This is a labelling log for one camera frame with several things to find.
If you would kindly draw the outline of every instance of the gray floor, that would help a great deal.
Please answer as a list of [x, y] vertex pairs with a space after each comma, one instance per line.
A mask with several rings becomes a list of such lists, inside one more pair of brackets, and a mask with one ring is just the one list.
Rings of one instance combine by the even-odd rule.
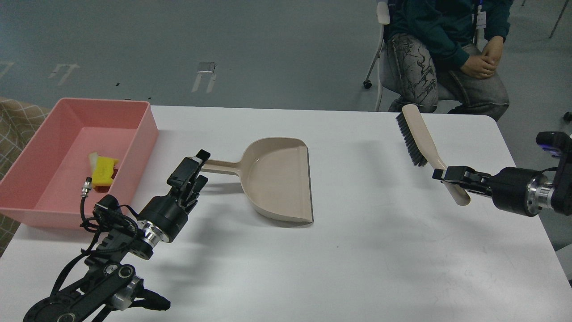
[[[540, 131], [572, 132], [572, 8], [516, 0], [499, 73], [511, 107], [498, 123], [519, 167], [555, 166]], [[0, 1], [0, 96], [52, 107], [61, 97], [159, 105], [373, 111], [362, 88], [379, 27], [374, 0]], [[215, 75], [197, 81], [199, 62]], [[385, 91], [382, 109], [396, 94]], [[445, 103], [438, 112], [446, 112]], [[189, 120], [189, 126], [199, 120]], [[572, 218], [545, 211], [555, 249]]]

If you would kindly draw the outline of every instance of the yellow toy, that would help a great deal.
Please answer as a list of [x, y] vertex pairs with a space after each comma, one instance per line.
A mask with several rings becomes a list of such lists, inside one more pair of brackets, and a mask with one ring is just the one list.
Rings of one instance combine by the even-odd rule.
[[97, 152], [88, 155], [92, 167], [92, 185], [94, 187], [109, 187], [113, 183], [113, 170], [119, 162], [117, 159], [99, 156]]

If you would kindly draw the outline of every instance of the person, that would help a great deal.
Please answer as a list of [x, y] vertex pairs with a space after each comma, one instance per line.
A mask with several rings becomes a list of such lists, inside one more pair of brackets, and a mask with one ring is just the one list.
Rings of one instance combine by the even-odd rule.
[[[433, 113], [438, 82], [461, 103], [449, 113], [488, 115], [498, 121], [509, 107], [496, 70], [509, 33], [512, 4], [512, 0], [402, 1], [392, 15], [387, 42], [401, 96], [389, 111], [415, 104], [421, 112]], [[482, 27], [488, 43], [481, 52], [473, 39]]]

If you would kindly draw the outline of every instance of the patterned pants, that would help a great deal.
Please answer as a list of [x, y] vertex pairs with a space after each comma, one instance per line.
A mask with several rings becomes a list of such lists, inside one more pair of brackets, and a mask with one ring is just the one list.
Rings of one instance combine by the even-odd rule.
[[[463, 50], [470, 55], [482, 54], [473, 44]], [[398, 112], [406, 104], [417, 105], [423, 113], [435, 112], [439, 100], [437, 82], [461, 102], [449, 111], [451, 114], [488, 115], [498, 121], [509, 107], [509, 97], [497, 73], [478, 80], [459, 69], [436, 66], [425, 45], [414, 36], [394, 35], [388, 42], [387, 54], [401, 95], [389, 112]]]

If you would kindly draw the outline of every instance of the lanyard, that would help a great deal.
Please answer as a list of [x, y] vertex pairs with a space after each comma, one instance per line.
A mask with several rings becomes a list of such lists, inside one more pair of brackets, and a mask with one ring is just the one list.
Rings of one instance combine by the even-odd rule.
[[483, 1], [484, 0], [474, 0], [474, 4], [473, 7], [475, 8], [475, 12], [480, 13], [480, 11], [483, 9]]

